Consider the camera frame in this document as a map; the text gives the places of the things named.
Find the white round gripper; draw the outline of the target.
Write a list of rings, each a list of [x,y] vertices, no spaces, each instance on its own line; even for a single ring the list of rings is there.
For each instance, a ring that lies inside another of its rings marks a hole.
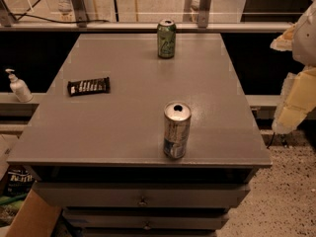
[[[316,65],[316,1],[280,36],[272,41],[270,48],[292,51],[293,59],[307,66]],[[316,108],[316,68],[305,67],[298,74],[285,77],[280,101],[276,107],[273,131],[289,134]]]

